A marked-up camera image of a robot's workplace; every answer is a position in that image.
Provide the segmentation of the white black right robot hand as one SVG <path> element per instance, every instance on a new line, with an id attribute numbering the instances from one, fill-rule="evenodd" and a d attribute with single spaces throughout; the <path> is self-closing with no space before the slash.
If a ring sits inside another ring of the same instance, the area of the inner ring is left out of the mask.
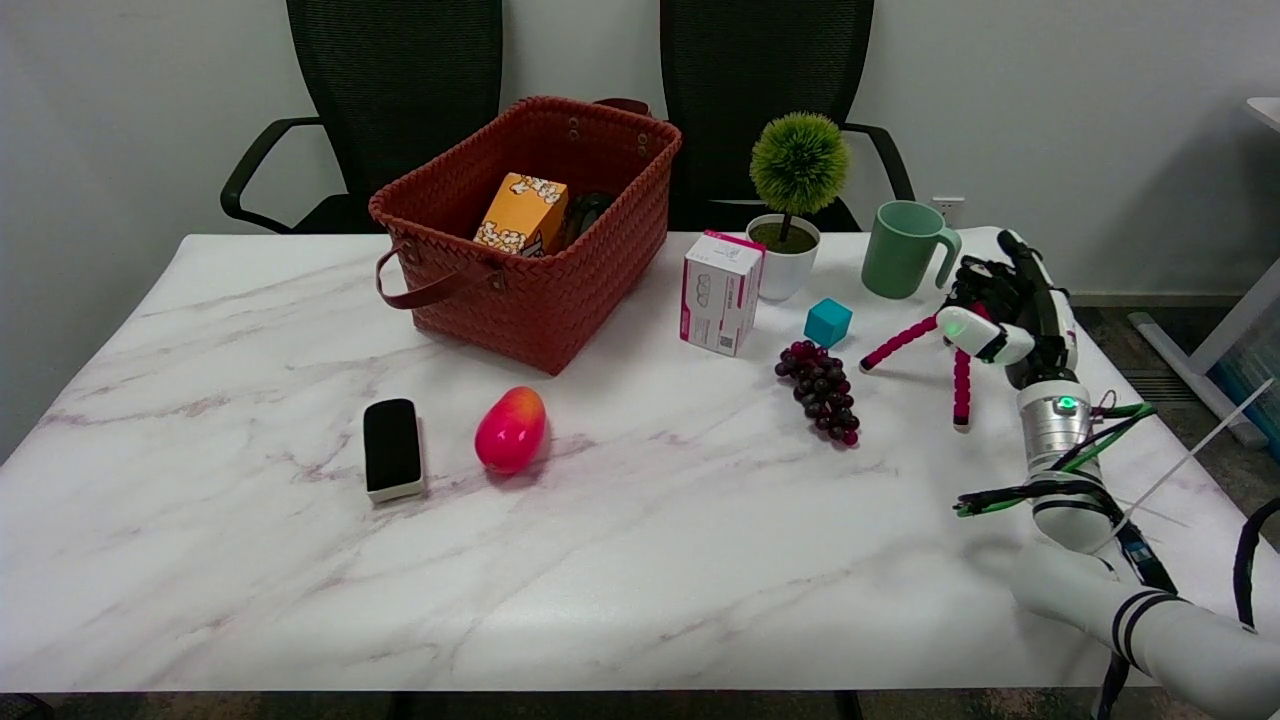
<path id="1" fill-rule="evenodd" d="M 1014 389 L 1076 380 L 1076 322 L 1070 293 L 1056 286 L 1042 254 L 1015 231 L 996 242 L 1005 259 L 965 256 L 936 313 L 943 337 L 972 357 L 1002 366 Z"/>

